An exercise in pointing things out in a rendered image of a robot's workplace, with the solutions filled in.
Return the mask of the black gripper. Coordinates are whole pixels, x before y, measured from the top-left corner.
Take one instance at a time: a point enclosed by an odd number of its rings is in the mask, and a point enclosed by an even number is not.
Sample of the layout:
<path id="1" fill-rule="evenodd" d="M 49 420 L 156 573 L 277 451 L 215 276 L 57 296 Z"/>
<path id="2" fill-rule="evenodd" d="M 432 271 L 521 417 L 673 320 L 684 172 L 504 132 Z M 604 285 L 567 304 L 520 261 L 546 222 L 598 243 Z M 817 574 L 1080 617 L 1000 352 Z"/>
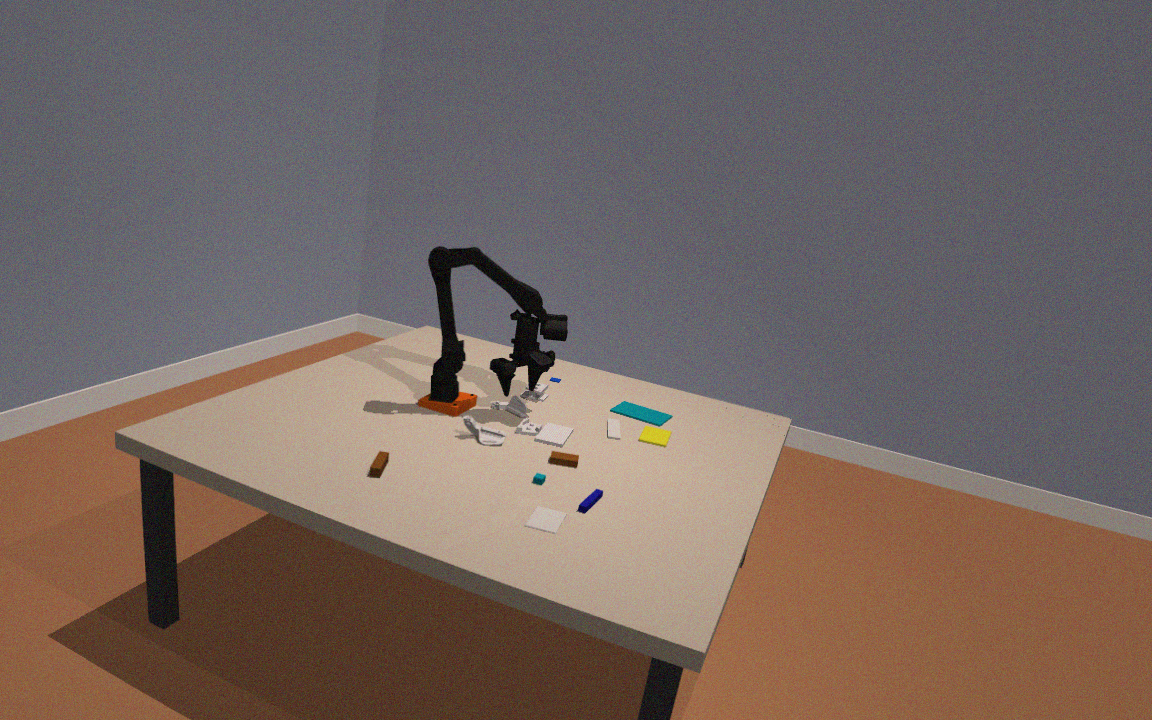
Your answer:
<path id="1" fill-rule="evenodd" d="M 502 387 L 506 397 L 509 395 L 509 386 L 511 386 L 511 378 L 515 377 L 516 367 L 524 366 L 520 364 L 521 357 L 524 355 L 524 348 L 530 347 L 531 350 L 531 348 L 535 348 L 535 344 L 540 344 L 538 340 L 520 340 L 520 338 L 516 336 L 515 340 L 511 340 L 511 343 L 515 344 L 513 354 L 509 354 L 509 357 L 511 357 L 513 361 L 507 361 L 506 357 L 497 357 L 497 359 L 490 361 L 488 367 L 492 372 L 497 373 L 500 387 Z M 540 376 L 541 374 L 535 374 L 532 369 L 529 366 L 530 391 L 535 389 Z"/>

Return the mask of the yellow flat plate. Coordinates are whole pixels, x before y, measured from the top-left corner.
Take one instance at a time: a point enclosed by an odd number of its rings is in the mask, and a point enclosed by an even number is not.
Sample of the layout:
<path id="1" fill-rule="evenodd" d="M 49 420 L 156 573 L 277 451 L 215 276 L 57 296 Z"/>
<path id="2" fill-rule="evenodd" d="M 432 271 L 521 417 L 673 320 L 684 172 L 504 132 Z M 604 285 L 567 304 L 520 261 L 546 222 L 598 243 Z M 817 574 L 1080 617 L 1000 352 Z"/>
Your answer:
<path id="1" fill-rule="evenodd" d="M 641 434 L 639 441 L 647 445 L 667 447 L 670 434 L 670 430 L 645 427 L 643 430 L 643 434 Z"/>

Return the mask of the dark blue rectangular bar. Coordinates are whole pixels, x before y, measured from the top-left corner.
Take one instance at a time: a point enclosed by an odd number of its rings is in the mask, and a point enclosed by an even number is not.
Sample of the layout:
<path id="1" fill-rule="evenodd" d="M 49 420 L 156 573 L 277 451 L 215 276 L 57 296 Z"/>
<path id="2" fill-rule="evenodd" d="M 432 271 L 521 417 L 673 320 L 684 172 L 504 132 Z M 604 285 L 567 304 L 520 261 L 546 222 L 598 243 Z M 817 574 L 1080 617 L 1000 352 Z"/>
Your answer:
<path id="1" fill-rule="evenodd" d="M 579 503 L 579 511 L 588 511 L 600 498 L 602 498 L 602 488 L 594 488 L 593 493 Z"/>

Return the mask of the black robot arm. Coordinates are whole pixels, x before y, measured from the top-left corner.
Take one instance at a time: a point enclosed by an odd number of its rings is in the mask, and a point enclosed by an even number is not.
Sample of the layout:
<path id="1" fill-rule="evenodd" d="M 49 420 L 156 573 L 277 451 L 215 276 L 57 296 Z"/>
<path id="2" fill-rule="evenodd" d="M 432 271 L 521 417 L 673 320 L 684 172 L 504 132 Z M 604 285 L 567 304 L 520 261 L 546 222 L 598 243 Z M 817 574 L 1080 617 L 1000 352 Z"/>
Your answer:
<path id="1" fill-rule="evenodd" d="M 540 293 L 529 285 L 517 281 L 509 275 L 506 270 L 500 268 L 497 263 L 486 258 L 485 253 L 472 247 L 472 249 L 445 249 L 435 247 L 429 253 L 429 268 L 435 283 L 435 300 L 438 300 L 440 323 L 442 323 L 442 357 L 435 361 L 433 376 L 431 376 L 431 397 L 429 401 L 445 402 L 453 404 L 460 397 L 460 382 L 456 373 L 465 361 L 463 340 L 457 340 L 456 324 L 454 324 L 454 306 L 450 291 L 450 268 L 458 266 L 477 266 L 492 281 L 509 293 L 511 300 L 524 310 L 524 313 L 511 313 L 511 320 L 517 320 L 515 336 L 520 340 L 538 340 L 538 327 L 544 340 L 567 340 L 567 314 L 547 314 L 544 309 Z M 531 316 L 535 314 L 535 316 Z M 538 318 L 536 318 L 538 316 Z M 550 366 L 556 364 L 556 354 L 550 350 L 547 354 L 540 351 L 539 344 L 535 348 L 524 348 L 520 364 L 529 365 L 535 374 L 548 372 Z"/>

